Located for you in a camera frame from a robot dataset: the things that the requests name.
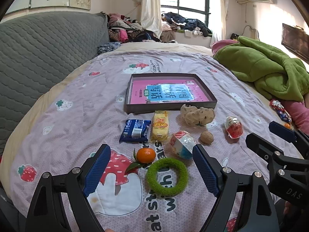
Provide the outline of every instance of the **beige mattress sheet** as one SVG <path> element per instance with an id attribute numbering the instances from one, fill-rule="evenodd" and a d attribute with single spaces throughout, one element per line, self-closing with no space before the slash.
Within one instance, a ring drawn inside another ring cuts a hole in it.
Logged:
<path id="1" fill-rule="evenodd" d="M 201 53 L 205 55 L 212 56 L 211 49 L 203 46 L 193 46 L 187 44 L 177 44 L 177 43 L 156 43 L 156 42 L 143 42 L 143 43 L 125 43 L 122 44 L 118 49 L 113 52 L 108 52 L 103 55 L 114 54 L 115 52 L 125 52 L 125 51 L 143 51 L 143 50 L 159 50 L 166 52 L 189 52 L 189 53 Z M 17 154 L 22 141 L 30 133 L 36 120 L 46 111 L 50 104 L 55 100 L 55 98 L 64 90 L 64 88 L 75 79 L 81 72 L 83 72 L 86 67 L 91 63 L 87 61 L 77 69 L 75 69 L 70 75 L 68 75 L 62 82 L 55 85 L 50 89 L 49 92 L 42 95 L 36 103 L 32 106 L 29 112 L 23 117 L 21 122 L 15 128 L 15 130 L 10 135 L 7 144 L 4 149 L 2 156 L 2 161 L 0 163 L 0 181 L 4 187 L 7 196 L 10 198 L 10 168 Z M 259 94 L 254 86 L 248 87 L 254 92 L 258 98 L 268 106 L 269 101 Z"/>

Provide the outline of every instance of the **blue gripper pad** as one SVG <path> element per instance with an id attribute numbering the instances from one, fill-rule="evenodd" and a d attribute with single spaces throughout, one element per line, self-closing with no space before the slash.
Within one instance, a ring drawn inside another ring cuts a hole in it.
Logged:
<path id="1" fill-rule="evenodd" d="M 276 134 L 278 137 L 284 139 L 288 143 L 293 143 L 296 141 L 296 136 L 293 130 L 288 129 L 275 121 L 270 122 L 268 128 L 270 132 Z"/>
<path id="2" fill-rule="evenodd" d="M 211 166 L 203 156 L 202 152 L 196 147 L 193 147 L 193 160 L 197 166 L 200 175 L 207 187 L 208 192 L 212 193 L 215 197 L 219 194 L 219 186 L 215 173 L 213 172 Z"/>
<path id="3" fill-rule="evenodd" d="M 108 145 L 105 145 L 103 150 L 99 148 L 95 155 L 90 159 L 95 158 L 97 158 L 96 161 L 93 163 L 92 167 L 85 176 L 85 186 L 83 189 L 83 194 L 85 197 L 88 197 L 91 193 L 95 192 L 104 170 L 111 158 L 111 148 Z"/>

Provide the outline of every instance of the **window frame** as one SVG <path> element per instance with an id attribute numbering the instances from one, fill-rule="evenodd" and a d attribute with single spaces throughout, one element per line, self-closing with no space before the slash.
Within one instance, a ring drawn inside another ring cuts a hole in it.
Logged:
<path id="1" fill-rule="evenodd" d="M 209 15 L 210 15 L 210 13 L 209 13 L 209 0 L 205 0 L 205 11 L 186 8 L 186 7 L 180 7 L 179 6 L 179 0 L 177 0 L 177 6 L 164 5 L 164 4 L 161 4 L 160 6 L 164 7 L 164 8 L 178 9 L 178 12 L 179 12 L 179 10 L 186 10 L 186 11 L 191 11 L 191 12 L 203 14 L 203 15 L 205 15 L 205 22 L 203 22 L 203 23 L 205 23 L 205 25 L 208 27 Z"/>

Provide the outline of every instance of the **green blanket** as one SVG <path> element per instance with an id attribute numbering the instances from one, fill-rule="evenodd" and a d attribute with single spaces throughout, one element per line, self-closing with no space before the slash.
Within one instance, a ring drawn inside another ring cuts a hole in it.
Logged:
<path id="1" fill-rule="evenodd" d="M 257 91 L 271 99 L 303 101 L 309 92 L 309 74 L 303 62 L 274 46 L 240 36 L 239 43 L 220 49 L 214 59 L 242 81 L 254 82 Z"/>

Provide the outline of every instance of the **blue snack package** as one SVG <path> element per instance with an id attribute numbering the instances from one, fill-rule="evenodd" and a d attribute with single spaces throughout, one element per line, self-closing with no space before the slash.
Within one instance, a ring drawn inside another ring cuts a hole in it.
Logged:
<path id="1" fill-rule="evenodd" d="M 119 142 L 146 142 L 151 120 L 128 119 Z"/>

